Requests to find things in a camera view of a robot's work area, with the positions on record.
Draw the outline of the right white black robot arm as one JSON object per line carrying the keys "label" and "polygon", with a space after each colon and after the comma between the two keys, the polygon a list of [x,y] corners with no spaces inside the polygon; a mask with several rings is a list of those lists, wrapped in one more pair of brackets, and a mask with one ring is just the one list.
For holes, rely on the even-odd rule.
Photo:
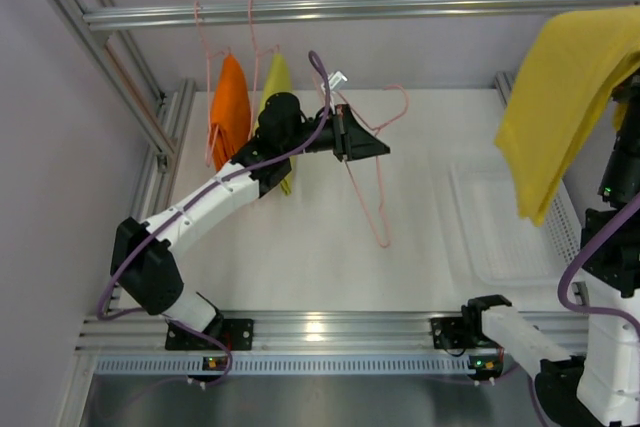
{"label": "right white black robot arm", "polygon": [[551,341],[503,296],[461,308],[466,337],[505,348],[560,426],[639,423],[639,77],[609,96],[627,106],[598,190],[610,208],[586,211],[581,249],[557,287],[560,303],[587,317],[586,353]]}

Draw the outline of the olive green trousers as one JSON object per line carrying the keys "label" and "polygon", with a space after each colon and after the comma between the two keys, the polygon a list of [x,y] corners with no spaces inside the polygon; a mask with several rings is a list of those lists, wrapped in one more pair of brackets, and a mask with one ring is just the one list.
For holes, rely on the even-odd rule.
{"label": "olive green trousers", "polygon": [[[285,57],[281,53],[275,53],[272,56],[269,70],[267,73],[264,88],[262,90],[261,101],[256,116],[259,116],[266,107],[267,100],[276,93],[293,92],[293,86],[290,71]],[[279,183],[280,189],[285,196],[292,194],[294,184],[294,174],[296,170],[296,158],[292,157],[291,171]]]}

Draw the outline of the yellow trousers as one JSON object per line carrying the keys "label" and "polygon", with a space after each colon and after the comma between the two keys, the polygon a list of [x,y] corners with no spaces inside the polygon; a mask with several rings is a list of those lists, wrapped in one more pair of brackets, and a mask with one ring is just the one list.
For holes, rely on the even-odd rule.
{"label": "yellow trousers", "polygon": [[494,138],[515,187],[518,214],[543,224],[559,184],[605,112],[614,89],[639,68],[639,9],[596,11],[586,27],[587,65],[568,88],[578,101],[552,107],[536,102],[523,113],[504,112]]}

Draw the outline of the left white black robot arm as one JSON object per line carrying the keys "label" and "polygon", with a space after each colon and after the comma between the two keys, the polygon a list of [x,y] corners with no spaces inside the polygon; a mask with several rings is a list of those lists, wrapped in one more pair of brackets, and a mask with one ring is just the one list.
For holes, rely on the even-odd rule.
{"label": "left white black robot arm", "polygon": [[182,201],[116,230],[111,275],[149,315],[197,337],[216,338],[223,315],[181,277],[178,258],[219,222],[265,196],[291,172],[291,159],[330,151],[340,161],[387,155],[390,148],[361,126],[347,104],[305,117],[292,93],[271,95],[250,140],[214,177]]}

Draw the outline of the pink hanger of green trousers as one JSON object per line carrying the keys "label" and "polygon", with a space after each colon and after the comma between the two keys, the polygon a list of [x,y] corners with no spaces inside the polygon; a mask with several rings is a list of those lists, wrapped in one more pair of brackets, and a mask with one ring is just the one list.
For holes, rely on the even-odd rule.
{"label": "pink hanger of green trousers", "polygon": [[257,87],[258,87],[258,78],[260,74],[260,60],[266,55],[274,55],[280,52],[280,45],[275,44],[274,46],[267,48],[266,50],[261,50],[258,39],[255,32],[254,20],[253,20],[253,6],[254,0],[248,1],[247,8],[247,17],[248,17],[248,25],[250,29],[251,36],[251,44],[254,52],[254,69],[253,69],[253,80],[252,80],[252,90],[250,96],[250,107],[251,107],[251,119],[255,121],[256,119],[256,108],[257,108]]}

